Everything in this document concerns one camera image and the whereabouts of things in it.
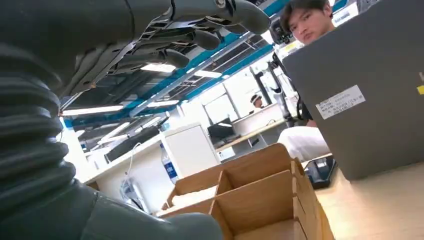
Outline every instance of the gray laptop lid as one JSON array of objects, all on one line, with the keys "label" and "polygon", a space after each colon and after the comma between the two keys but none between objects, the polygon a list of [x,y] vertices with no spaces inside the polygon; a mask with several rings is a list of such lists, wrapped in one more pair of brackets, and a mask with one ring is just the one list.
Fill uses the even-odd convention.
[{"label": "gray laptop lid", "polygon": [[283,60],[348,180],[424,161],[423,11],[382,0]]}]

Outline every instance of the person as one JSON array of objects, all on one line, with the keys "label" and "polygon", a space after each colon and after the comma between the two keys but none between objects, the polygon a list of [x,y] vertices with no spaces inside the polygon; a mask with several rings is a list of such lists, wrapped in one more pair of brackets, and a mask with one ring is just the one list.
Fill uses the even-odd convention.
[{"label": "person", "polygon": [[[290,0],[282,11],[280,24],[284,31],[292,33],[299,42],[308,45],[336,28],[332,19],[333,10],[328,0]],[[301,97],[298,105],[301,106],[301,117],[307,121],[306,126],[285,129],[278,142],[287,148],[292,158],[300,161],[330,153]]]},{"label": "person", "polygon": [[255,107],[254,112],[264,108],[264,103],[262,102],[262,96],[254,94],[250,98],[250,103]]}]

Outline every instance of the wooden compartment organizer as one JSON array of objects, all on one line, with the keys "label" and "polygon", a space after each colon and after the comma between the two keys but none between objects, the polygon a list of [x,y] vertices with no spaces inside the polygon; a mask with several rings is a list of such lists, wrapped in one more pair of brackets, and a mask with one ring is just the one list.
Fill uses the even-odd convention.
[{"label": "wooden compartment organizer", "polygon": [[215,195],[168,212],[209,214],[225,240],[333,240],[327,217],[297,159],[281,144],[179,180],[174,196],[217,186]]}]

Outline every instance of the plastic bottle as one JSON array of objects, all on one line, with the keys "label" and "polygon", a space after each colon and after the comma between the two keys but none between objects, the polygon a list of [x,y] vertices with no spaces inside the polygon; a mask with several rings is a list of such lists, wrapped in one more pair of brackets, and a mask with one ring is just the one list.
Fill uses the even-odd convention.
[{"label": "plastic bottle", "polygon": [[160,148],[162,149],[162,164],[163,164],[163,167],[165,168],[166,172],[168,173],[168,176],[171,179],[172,183],[175,184],[178,180],[177,172],[175,171],[174,165],[172,164],[170,157],[168,156],[168,153],[164,148],[164,145],[160,144]]}]

